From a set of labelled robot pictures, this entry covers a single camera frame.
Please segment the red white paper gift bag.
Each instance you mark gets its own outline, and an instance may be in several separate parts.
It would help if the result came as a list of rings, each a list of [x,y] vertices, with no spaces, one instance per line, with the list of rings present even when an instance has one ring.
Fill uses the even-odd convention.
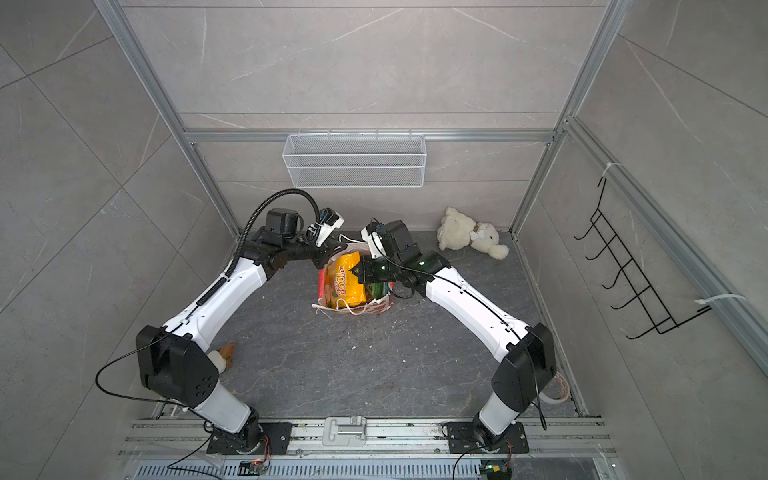
[[[392,306],[392,282],[364,283],[352,272],[362,260],[370,258],[368,244],[339,236],[345,248],[331,256],[318,272],[318,311],[360,316],[380,314]]]

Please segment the yellow snack bag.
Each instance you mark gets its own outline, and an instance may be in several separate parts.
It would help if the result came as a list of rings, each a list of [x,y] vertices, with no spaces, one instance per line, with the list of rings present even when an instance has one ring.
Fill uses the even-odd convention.
[[[361,260],[355,251],[330,261],[325,269],[325,306],[331,309],[355,308],[367,303],[365,285],[352,272]]]

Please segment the green snack bag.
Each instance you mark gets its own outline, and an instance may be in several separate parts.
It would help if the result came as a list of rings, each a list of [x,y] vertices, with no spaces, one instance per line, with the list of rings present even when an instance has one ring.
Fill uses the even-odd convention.
[[[389,293],[389,284],[387,282],[374,282],[365,284],[365,293],[367,302],[381,300]]]

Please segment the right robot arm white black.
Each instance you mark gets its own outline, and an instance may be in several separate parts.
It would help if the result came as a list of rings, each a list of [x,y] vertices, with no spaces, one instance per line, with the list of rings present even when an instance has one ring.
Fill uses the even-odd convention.
[[[498,362],[492,393],[473,419],[477,446],[498,447],[520,414],[540,404],[555,379],[552,332],[530,325],[495,305],[436,251],[423,251],[401,221],[371,221],[361,230],[370,254],[353,268],[360,280],[400,282],[458,319]]]

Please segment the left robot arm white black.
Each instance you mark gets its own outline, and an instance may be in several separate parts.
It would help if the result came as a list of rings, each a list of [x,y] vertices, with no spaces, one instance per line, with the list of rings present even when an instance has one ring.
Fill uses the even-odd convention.
[[[294,210],[270,210],[265,225],[243,240],[201,296],[163,326],[147,326],[137,334],[142,385],[210,422],[214,437],[228,448],[254,451],[262,437],[258,414],[222,385],[208,351],[239,306],[288,262],[310,260],[321,268],[341,252],[343,243],[331,236],[343,223],[330,208],[320,210],[308,227]]]

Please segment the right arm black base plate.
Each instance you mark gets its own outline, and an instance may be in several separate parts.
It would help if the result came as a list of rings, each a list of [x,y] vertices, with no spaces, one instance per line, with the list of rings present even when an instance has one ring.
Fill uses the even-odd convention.
[[[500,435],[494,435],[475,421],[453,421],[441,425],[451,453],[512,453],[530,452],[524,426],[509,425]]]

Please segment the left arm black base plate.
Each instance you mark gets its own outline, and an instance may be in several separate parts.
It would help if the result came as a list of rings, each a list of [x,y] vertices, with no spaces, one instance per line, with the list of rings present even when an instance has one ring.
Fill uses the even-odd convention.
[[[289,422],[252,423],[239,433],[213,428],[206,452],[221,455],[284,455],[293,425]]]

